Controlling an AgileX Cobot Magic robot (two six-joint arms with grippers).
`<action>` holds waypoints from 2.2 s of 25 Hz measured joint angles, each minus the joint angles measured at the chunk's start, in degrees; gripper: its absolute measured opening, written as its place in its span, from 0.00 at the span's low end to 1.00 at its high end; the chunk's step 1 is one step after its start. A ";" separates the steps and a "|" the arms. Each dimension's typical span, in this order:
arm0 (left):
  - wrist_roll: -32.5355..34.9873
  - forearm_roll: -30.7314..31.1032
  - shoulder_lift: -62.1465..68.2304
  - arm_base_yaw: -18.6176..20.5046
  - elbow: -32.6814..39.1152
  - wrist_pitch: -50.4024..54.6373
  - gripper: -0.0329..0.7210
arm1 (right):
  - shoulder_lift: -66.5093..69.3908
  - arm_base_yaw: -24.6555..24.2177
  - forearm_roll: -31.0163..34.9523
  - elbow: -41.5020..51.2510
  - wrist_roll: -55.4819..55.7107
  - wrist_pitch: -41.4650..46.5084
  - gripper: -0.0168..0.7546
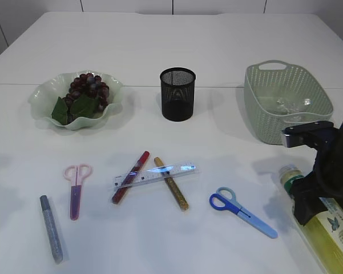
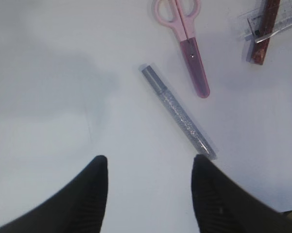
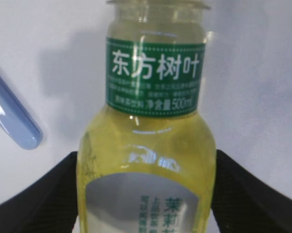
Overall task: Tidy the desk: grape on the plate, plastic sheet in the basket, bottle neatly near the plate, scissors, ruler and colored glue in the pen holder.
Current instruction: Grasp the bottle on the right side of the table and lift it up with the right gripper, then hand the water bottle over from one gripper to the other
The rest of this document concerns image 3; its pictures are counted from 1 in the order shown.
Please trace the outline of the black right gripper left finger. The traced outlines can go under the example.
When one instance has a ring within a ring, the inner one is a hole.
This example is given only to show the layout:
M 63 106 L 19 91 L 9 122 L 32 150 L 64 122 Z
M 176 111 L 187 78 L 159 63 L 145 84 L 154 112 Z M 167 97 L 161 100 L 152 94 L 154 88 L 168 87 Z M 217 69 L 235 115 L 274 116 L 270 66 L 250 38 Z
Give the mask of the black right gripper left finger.
M 71 233 L 78 216 L 77 152 L 0 204 L 0 233 Z

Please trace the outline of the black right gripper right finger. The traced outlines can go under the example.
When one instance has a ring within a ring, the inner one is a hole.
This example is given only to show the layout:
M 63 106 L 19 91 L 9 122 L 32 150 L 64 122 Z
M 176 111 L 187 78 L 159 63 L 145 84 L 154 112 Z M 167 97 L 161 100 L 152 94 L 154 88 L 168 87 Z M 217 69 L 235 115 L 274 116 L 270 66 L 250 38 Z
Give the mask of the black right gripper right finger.
M 292 233 L 292 199 L 217 150 L 215 220 L 222 233 Z

